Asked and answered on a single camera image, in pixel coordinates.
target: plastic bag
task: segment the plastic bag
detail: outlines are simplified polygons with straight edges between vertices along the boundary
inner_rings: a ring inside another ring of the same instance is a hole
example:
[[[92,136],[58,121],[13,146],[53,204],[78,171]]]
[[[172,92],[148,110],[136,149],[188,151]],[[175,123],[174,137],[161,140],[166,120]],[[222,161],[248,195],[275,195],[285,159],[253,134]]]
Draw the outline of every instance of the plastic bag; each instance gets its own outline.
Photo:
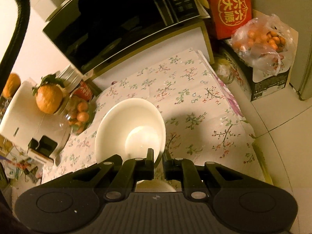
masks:
[[[216,72],[217,76],[225,84],[230,84],[233,82],[233,68],[231,63],[224,57],[215,56],[215,63],[211,65],[213,70]]]
[[[270,75],[287,71],[294,59],[290,27],[274,14],[250,20],[232,35],[231,43],[247,65]]]
[[[12,163],[9,163],[8,161],[5,161],[4,163],[4,170],[5,170],[5,174],[7,175],[7,178],[16,179],[16,180],[18,180],[18,178],[23,173],[22,169],[13,165]]]

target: white wall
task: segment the white wall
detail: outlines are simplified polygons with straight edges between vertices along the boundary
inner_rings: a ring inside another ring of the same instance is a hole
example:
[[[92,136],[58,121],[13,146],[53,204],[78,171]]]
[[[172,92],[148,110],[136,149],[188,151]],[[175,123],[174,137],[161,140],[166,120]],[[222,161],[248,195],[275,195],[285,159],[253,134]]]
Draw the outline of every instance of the white wall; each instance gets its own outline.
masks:
[[[17,18],[17,6],[14,0],[0,0],[0,59],[12,37]],[[46,23],[31,10],[30,21],[13,67],[21,80],[31,77],[37,83],[41,77],[63,70],[70,62],[42,32]]]

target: bowl rim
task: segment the bowl rim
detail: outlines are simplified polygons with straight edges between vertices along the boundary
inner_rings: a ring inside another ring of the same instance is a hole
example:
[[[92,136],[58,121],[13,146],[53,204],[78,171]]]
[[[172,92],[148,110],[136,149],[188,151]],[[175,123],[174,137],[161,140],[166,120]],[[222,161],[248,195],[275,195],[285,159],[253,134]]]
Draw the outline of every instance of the bowl rim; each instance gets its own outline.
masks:
[[[156,113],[156,115],[157,115],[157,118],[160,120],[160,121],[162,121],[161,122],[161,125],[162,125],[162,131],[161,131],[161,133],[162,133],[162,136],[163,136],[163,140],[162,140],[162,142],[161,142],[161,145],[160,145],[160,150],[159,150],[159,153],[158,153],[158,156],[157,156],[157,159],[156,159],[156,161],[154,162],[154,168],[156,168],[158,165],[159,165],[159,163],[160,163],[160,160],[161,160],[161,158],[162,158],[162,156],[163,156],[163,152],[164,152],[164,149],[165,149],[165,145],[166,145],[166,125],[165,125],[165,121],[164,121],[164,119],[163,119],[163,117],[161,116],[161,114],[160,114],[160,112],[158,111],[158,108],[153,104],[153,103],[151,103],[151,102],[149,102],[148,100],[146,100],[146,99],[143,99],[143,98],[128,98],[128,99],[125,99],[125,100],[123,100],[123,101],[121,101],[121,102],[119,102],[119,103],[117,103],[116,105],[114,105],[106,114],[105,114],[105,116],[103,117],[103,119],[101,120],[101,122],[100,122],[100,124],[99,124],[99,127],[98,127],[98,129],[97,129],[97,131],[99,131],[100,130],[100,128],[103,126],[103,124],[105,123],[105,119],[106,119],[106,117],[117,107],[117,106],[120,106],[120,105],[124,105],[124,104],[126,104],[126,103],[128,103],[128,102],[141,102],[143,105],[145,105],[145,106],[150,106],[152,109],[154,109],[155,111],[157,111],[157,112],[155,112]],[[98,163],[98,161],[97,161],[97,155],[98,155],[98,152],[99,152],[99,150],[97,150],[97,148],[98,148],[98,144],[99,144],[99,137],[98,137],[98,134],[99,133],[96,133],[96,138],[95,138],[95,143],[94,143],[94,152],[95,152],[95,158],[96,158],[96,162]]]

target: microwave door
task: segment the microwave door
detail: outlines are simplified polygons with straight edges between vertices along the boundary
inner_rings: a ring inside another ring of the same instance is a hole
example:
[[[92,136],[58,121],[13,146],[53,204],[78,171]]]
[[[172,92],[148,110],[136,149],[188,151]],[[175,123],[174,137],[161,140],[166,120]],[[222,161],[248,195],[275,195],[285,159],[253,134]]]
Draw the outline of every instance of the microwave door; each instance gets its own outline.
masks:
[[[168,4],[165,0],[154,0],[154,3],[163,19],[163,22],[166,27],[175,24],[171,11],[168,7]]]

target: red box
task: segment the red box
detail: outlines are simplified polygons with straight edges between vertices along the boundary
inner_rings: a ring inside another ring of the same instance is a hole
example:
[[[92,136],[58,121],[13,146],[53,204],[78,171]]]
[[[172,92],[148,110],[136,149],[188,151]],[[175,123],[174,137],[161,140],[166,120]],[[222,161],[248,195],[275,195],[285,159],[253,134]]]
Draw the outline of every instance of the red box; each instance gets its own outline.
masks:
[[[213,35],[230,38],[236,29],[252,19],[251,0],[208,0],[213,19]]]

